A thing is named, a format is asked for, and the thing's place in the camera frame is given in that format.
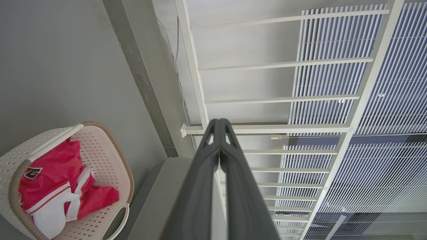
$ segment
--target jersey logo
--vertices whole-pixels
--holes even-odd
[[[35,179],[42,169],[42,167],[29,167],[27,168],[27,172],[25,172],[24,176],[28,179]]]

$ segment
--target white stripe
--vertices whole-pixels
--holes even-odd
[[[302,96],[302,97],[272,97],[255,99],[234,99],[234,100],[214,100],[205,101],[205,104],[257,104],[275,102],[306,102],[306,101],[331,101],[331,100],[352,100],[359,99],[357,94],[323,95],[323,96]]]
[[[373,61],[374,59],[370,57],[341,58],[341,59],[334,58],[334,59],[306,60],[306,61],[286,61],[286,62],[275,62],[275,63],[268,63],[268,64],[251,64],[251,65],[200,68],[199,72],[219,71],[219,70],[254,70],[254,69],[300,67],[300,66],[343,64],[343,63],[349,64],[349,63],[361,63],[361,62],[373,62]]]
[[[264,125],[233,125],[235,134],[277,134],[277,133],[314,133],[314,132],[348,132],[346,124],[264,124]],[[185,126],[182,131],[186,134],[203,135],[202,126]]]
[[[79,197],[73,201],[71,201],[70,206],[68,207],[67,214],[65,215],[65,219],[67,222],[77,220],[77,214],[79,214],[80,209],[80,198],[82,197],[82,187],[85,185],[86,181],[92,175],[92,169],[90,167],[85,167],[82,173],[79,175],[77,179],[77,187],[74,191]]]
[[[40,200],[38,203],[34,204],[34,206],[28,208],[27,210],[25,210],[27,213],[31,213],[34,212],[35,210],[37,210],[37,208],[40,208],[41,206],[43,206],[45,203],[47,203],[49,200],[51,200],[52,197],[54,197],[56,194],[60,193],[61,191],[63,191],[64,189],[68,188],[70,186],[70,183],[67,182],[66,184],[58,187],[57,189],[55,189],[53,192],[47,194],[42,200]]]
[[[310,15],[304,15],[300,12],[294,12],[287,14],[285,17],[281,18],[270,18],[262,20],[253,20],[245,22],[236,22],[236,23],[223,23],[215,24],[209,26],[196,26],[192,27],[192,30],[202,30],[202,29],[218,29],[225,27],[239,27],[239,26],[251,26],[267,23],[279,23],[279,22],[288,22],[288,21],[299,21],[299,20],[314,20],[319,18],[340,18],[340,17],[349,17],[349,16],[361,16],[361,15],[376,15],[376,14],[389,14],[389,9],[381,10],[365,10],[365,11],[351,11],[351,12],[332,12],[332,13],[316,13]]]

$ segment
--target cable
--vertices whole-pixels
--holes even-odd
[[[175,69],[176,69],[176,72],[178,74],[179,91],[181,92],[181,96],[182,96],[182,108],[184,110],[185,123],[187,124],[187,126],[189,126],[188,118],[187,118],[187,111],[185,110],[184,93],[182,92],[181,81],[179,80],[178,66],[176,64],[176,60],[178,59],[178,53],[179,53],[179,17],[178,16],[176,16],[176,22],[177,22],[177,27],[176,27],[177,34],[176,34]],[[190,135],[190,137],[191,137],[191,142],[193,143],[194,151],[197,152],[196,144],[194,143],[194,138],[191,135]]]

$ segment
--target basket handle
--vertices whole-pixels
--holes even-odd
[[[129,203],[125,203],[125,216],[123,217],[122,222],[120,223],[119,227],[116,229],[116,231],[106,240],[113,240],[114,238],[116,238],[119,233],[123,230],[123,228],[126,225],[126,222],[128,221],[128,217],[129,217]]]
[[[58,146],[60,143],[65,141],[67,138],[71,137],[73,134],[78,132],[83,127],[83,124],[79,123],[72,127],[66,128],[63,132],[49,139],[38,148],[36,148],[33,152],[28,155],[28,160],[34,162],[37,158],[43,156],[48,151],[52,150],[54,147]]]

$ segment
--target clothing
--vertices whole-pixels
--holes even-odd
[[[93,170],[82,166],[80,142],[70,139],[31,163],[21,179],[23,209],[49,239],[61,233],[65,223],[119,200],[113,187],[94,186]]]

